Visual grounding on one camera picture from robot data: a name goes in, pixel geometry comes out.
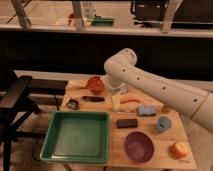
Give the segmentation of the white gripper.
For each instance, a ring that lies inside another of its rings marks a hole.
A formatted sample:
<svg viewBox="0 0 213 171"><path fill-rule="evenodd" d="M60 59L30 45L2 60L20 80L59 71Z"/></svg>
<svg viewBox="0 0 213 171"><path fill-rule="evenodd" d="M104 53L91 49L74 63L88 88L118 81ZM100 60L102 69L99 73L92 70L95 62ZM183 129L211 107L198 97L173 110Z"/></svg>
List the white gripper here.
<svg viewBox="0 0 213 171"><path fill-rule="evenodd" d="M123 96L121 96L120 94L114 94L110 98L111 103L112 103L112 109L114 112L118 112L120 110L120 106L123 105L120 103L121 97L123 97Z"/></svg>

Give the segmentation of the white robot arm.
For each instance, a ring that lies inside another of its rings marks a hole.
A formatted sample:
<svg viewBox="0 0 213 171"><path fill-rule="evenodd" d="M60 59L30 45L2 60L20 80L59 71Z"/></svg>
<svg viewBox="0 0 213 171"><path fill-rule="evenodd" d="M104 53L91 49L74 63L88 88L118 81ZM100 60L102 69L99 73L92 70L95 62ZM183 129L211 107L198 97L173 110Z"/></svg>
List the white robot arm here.
<svg viewBox="0 0 213 171"><path fill-rule="evenodd" d="M138 69L137 55L129 48L104 63L105 72L156 98L208 130L213 130L213 93Z"/></svg>

